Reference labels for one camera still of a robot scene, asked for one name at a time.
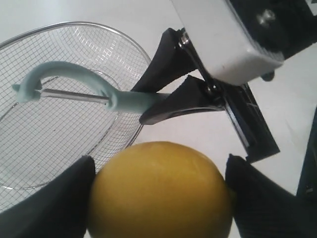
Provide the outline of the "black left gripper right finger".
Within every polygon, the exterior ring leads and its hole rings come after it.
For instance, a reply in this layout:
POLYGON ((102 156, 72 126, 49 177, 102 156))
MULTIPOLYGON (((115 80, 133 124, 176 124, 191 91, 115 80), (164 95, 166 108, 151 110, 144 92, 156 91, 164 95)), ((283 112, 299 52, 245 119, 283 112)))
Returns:
POLYGON ((234 192, 234 220, 243 238, 315 238, 317 204, 294 196, 246 160, 229 155, 225 181, 234 192))

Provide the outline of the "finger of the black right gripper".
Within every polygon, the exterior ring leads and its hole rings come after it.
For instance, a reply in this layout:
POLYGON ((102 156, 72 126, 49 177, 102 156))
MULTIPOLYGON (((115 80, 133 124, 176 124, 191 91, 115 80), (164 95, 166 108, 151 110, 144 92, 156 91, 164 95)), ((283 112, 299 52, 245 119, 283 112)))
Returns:
POLYGON ((132 91, 156 93, 174 80, 197 69, 190 56, 179 46, 183 33, 184 28, 168 28, 163 32, 151 63, 132 91))

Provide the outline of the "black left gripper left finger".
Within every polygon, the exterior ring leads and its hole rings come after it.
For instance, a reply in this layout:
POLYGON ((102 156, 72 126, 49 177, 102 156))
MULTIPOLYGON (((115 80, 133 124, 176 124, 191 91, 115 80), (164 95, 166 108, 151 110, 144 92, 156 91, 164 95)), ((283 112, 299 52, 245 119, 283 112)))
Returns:
POLYGON ((95 162, 83 156, 39 191, 0 214, 2 238, 82 238, 95 162))

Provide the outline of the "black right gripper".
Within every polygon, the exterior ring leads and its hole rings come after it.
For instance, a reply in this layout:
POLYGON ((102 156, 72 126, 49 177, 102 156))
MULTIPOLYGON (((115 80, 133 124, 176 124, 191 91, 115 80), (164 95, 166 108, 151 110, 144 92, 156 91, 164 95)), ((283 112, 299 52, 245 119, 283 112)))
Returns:
POLYGON ((154 125, 174 117, 225 109, 247 153, 248 162, 254 163, 279 153, 249 85, 233 86, 212 77, 185 28, 180 30, 179 47, 189 55, 205 81, 189 75, 166 99, 146 110, 139 119, 140 124, 154 125))

